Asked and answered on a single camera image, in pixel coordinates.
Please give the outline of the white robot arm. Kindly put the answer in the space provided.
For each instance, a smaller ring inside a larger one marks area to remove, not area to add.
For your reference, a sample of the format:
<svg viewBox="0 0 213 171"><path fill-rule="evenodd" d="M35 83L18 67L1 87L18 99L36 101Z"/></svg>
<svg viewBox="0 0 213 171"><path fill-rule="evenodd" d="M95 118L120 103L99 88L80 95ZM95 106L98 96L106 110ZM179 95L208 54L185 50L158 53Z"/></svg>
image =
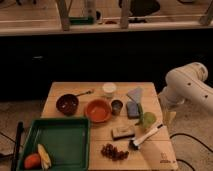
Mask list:
<svg viewBox="0 0 213 171"><path fill-rule="evenodd" d="M185 100L213 114L213 88L205 84L207 78L208 70L200 62L174 68L166 74L166 86L158 94L164 125L171 123L176 116L173 108L182 105Z"/></svg>

